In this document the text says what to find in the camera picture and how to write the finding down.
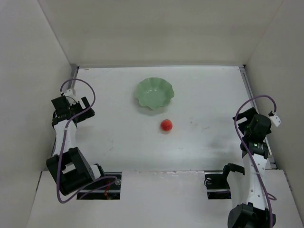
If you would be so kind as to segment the red fake peach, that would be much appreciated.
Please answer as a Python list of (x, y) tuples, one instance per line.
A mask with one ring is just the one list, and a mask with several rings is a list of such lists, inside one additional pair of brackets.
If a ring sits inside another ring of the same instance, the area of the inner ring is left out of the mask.
[(164, 131), (164, 132), (169, 132), (172, 130), (173, 124), (171, 122), (171, 120), (169, 119), (165, 119), (161, 122), (160, 128)]

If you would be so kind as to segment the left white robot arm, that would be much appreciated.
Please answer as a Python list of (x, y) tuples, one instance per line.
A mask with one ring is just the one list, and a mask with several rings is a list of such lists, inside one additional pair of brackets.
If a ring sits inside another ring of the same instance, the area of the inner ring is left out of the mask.
[(80, 102), (70, 96), (61, 95), (51, 100), (55, 108), (52, 126), (56, 131), (56, 146), (52, 157), (47, 159), (46, 165), (56, 181), (59, 156), (62, 154), (59, 190), (65, 196), (105, 176), (105, 172), (99, 164), (95, 165), (98, 172), (93, 171), (93, 167), (89, 165), (76, 146), (77, 124), (95, 115), (87, 98), (82, 97), (81, 100), (89, 109), (85, 113), (82, 113), (85, 109)]

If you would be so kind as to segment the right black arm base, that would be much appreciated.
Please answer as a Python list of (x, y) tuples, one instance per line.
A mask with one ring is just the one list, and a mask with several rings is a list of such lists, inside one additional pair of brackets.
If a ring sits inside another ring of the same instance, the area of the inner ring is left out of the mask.
[(209, 200), (230, 200), (231, 192), (227, 177), (230, 172), (239, 172), (245, 174), (242, 166), (228, 163), (224, 166), (221, 173), (211, 172), (205, 174), (204, 185), (207, 189), (207, 197)]

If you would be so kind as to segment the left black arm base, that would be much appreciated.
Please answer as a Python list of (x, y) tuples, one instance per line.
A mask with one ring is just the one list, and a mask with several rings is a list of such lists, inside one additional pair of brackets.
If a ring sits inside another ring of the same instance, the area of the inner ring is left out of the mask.
[(77, 200), (119, 200), (121, 196), (122, 173), (106, 172), (106, 176), (115, 176), (115, 178), (104, 178), (90, 184), (81, 190)]

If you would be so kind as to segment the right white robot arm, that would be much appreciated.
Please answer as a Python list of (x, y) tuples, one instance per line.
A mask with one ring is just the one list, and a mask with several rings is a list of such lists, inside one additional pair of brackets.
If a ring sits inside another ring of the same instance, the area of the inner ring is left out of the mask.
[(234, 121), (244, 119), (238, 124), (242, 133), (243, 165), (228, 164), (226, 174), (230, 188), (233, 208), (228, 215), (229, 228), (272, 228), (276, 215), (269, 209), (269, 195), (261, 186), (265, 173), (269, 149), (265, 142), (271, 133), (271, 121), (250, 108)]

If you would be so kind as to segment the green scalloped fruit bowl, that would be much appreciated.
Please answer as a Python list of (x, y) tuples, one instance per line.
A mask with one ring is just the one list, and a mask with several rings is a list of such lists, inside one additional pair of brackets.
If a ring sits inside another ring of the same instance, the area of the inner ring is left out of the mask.
[(157, 110), (166, 107), (175, 96), (173, 86), (159, 77), (149, 77), (141, 81), (134, 91), (141, 107)]

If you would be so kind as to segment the aluminium frame rail left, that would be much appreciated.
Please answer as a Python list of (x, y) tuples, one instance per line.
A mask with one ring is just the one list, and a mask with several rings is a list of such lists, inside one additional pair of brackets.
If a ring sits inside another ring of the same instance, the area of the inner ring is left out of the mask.
[[(71, 67), (72, 67), (71, 78), (75, 79), (75, 78), (77, 78), (77, 75), (78, 75), (79, 66), (77, 64), (71, 64)], [(76, 82), (75, 80), (72, 80), (69, 83), (69, 88), (74, 88), (75, 82)]]

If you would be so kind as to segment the aluminium frame rail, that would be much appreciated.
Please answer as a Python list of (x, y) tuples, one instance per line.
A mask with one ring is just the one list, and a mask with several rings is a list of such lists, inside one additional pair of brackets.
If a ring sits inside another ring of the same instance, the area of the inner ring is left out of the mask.
[[(79, 66), (77, 64), (71, 64), (71, 67), (72, 67), (71, 78), (75, 79), (75, 78), (77, 78), (77, 75), (78, 75)], [(75, 80), (72, 80), (69, 83), (69, 88), (74, 88), (75, 82), (76, 82)]]
[[(267, 115), (260, 114), (255, 107), (243, 108), (259, 98), (268, 98), (274, 105), (274, 110)], [(233, 117), (236, 133), (241, 140), (242, 157), (249, 157), (254, 170), (259, 173), (265, 169), (269, 157), (269, 146), (266, 137), (271, 133), (272, 125), (279, 126), (280, 118), (276, 115), (276, 103), (268, 95), (258, 95), (241, 105)]]

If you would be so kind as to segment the aluminium frame rail right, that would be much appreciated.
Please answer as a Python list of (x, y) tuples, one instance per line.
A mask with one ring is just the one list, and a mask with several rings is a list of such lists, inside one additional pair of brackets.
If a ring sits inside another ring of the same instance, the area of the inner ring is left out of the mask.
[[(243, 108), (259, 98), (268, 98), (274, 105), (274, 110), (267, 115), (260, 114), (255, 107)], [(280, 118), (276, 115), (276, 103), (268, 95), (258, 95), (241, 105), (233, 117), (236, 133), (241, 140), (242, 157), (249, 157), (254, 170), (259, 173), (265, 169), (269, 157), (269, 146), (266, 137), (271, 133), (272, 125), (279, 126)]]

